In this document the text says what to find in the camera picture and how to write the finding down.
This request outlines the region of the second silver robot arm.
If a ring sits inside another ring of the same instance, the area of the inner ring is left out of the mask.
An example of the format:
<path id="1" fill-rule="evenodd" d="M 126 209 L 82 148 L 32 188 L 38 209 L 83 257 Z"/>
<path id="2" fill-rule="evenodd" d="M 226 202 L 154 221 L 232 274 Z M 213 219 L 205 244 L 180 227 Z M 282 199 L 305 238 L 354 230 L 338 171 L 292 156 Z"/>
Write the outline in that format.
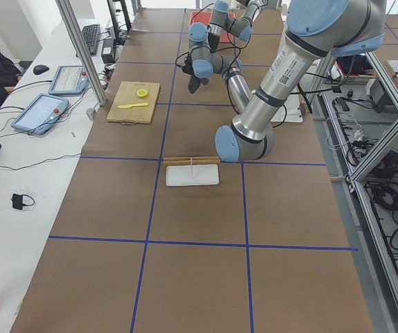
<path id="1" fill-rule="evenodd" d="M 216 51 L 223 31 L 244 42 L 247 42 L 253 32 L 252 25 L 257 16 L 268 5 L 268 1 L 239 1 L 246 7 L 240 19 L 231 17 L 229 5 L 225 1 L 215 1 L 209 22 L 191 22 L 189 38 L 200 43 L 207 42 L 211 51 Z"/>

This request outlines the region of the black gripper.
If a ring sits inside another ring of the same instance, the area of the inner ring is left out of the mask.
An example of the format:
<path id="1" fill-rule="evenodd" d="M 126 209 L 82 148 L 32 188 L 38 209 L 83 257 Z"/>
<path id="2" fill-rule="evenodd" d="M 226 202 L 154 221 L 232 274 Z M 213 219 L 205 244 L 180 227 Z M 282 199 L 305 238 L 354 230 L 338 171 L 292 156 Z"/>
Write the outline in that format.
<path id="1" fill-rule="evenodd" d="M 191 57 L 186 57 L 184 59 L 184 65 L 182 66 L 182 71 L 185 74 L 194 75 L 193 61 L 192 61 Z"/>

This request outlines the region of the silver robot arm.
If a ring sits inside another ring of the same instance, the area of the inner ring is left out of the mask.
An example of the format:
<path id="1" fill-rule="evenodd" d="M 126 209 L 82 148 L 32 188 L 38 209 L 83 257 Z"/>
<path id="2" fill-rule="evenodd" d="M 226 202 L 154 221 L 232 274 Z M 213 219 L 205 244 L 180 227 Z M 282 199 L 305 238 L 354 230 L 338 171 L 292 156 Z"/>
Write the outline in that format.
<path id="1" fill-rule="evenodd" d="M 228 87 L 238 113 L 215 135 L 216 152 L 226 162 L 258 160 L 271 152 L 271 120 L 315 60 L 374 51 L 384 37 L 385 1 L 292 1 L 282 33 L 283 46 L 252 92 L 240 61 L 216 51 L 223 31 L 244 42 L 252 35 L 252 24 L 263 3 L 242 4 L 246 10 L 240 19 L 229 17 L 228 4 L 217 1 L 209 25 L 190 25 L 189 54 L 183 69 L 190 75 L 191 93 L 206 85 L 213 74 L 221 75 Z"/>

